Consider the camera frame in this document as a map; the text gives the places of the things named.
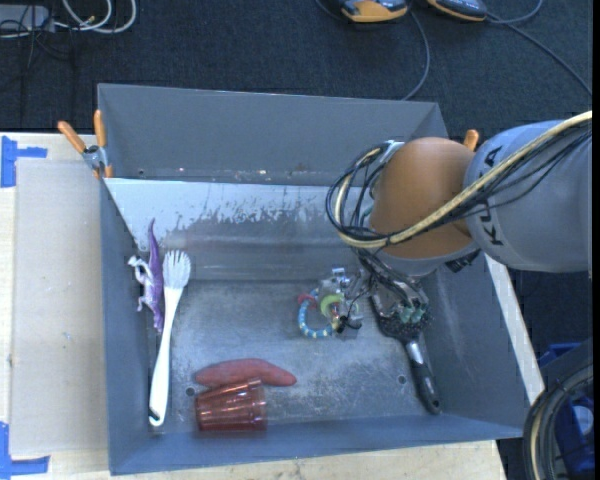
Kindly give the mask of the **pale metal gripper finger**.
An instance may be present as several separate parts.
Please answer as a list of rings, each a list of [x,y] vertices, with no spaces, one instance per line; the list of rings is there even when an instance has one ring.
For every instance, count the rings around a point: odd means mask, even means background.
[[[363,324],[362,310],[356,299],[337,294],[330,303],[332,327],[335,331],[359,331]]]
[[[331,274],[320,281],[319,293],[345,293],[351,286],[352,279],[344,267],[334,267]]]

